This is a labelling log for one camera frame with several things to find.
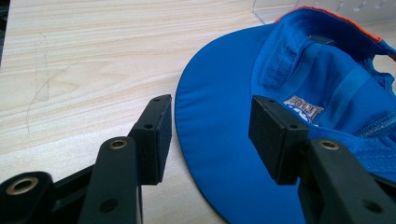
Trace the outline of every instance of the tabletop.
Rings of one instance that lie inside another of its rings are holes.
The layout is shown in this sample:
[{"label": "tabletop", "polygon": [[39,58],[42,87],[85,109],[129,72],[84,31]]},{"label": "tabletop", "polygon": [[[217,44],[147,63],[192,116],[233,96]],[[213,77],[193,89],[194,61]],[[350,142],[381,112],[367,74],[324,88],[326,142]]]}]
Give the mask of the tabletop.
[{"label": "tabletop", "polygon": [[[175,97],[211,40],[260,25],[253,1],[11,1],[0,73],[0,182],[54,181],[94,164],[151,98]],[[396,46],[396,24],[368,26]],[[385,57],[375,61],[394,71]],[[145,223],[223,223],[196,188],[175,128],[163,182],[143,186]]]}]

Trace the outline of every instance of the blue brim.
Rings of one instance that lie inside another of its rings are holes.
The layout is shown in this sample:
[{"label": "blue brim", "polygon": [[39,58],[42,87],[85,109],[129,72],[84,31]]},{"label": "blue brim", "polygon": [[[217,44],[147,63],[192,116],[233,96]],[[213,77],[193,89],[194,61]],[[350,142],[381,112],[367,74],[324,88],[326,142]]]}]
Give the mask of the blue brim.
[{"label": "blue brim", "polygon": [[251,72],[274,27],[209,43],[177,87],[175,122],[186,163],[199,190],[231,223],[304,223],[297,187],[277,186],[248,138]]}]

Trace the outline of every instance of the blue fabric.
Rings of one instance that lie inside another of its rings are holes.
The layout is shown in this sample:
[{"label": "blue fabric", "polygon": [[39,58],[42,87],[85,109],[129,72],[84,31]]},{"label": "blue fabric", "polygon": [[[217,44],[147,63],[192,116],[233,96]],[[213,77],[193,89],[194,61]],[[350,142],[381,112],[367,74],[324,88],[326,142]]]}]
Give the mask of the blue fabric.
[{"label": "blue fabric", "polygon": [[393,78],[372,65],[374,55],[393,53],[307,8],[203,47],[177,86],[175,123],[191,175],[213,208],[231,223],[304,223],[297,188],[277,186],[248,139],[252,94],[292,113],[303,105],[296,117],[310,139],[338,140],[368,171],[396,180]]}]

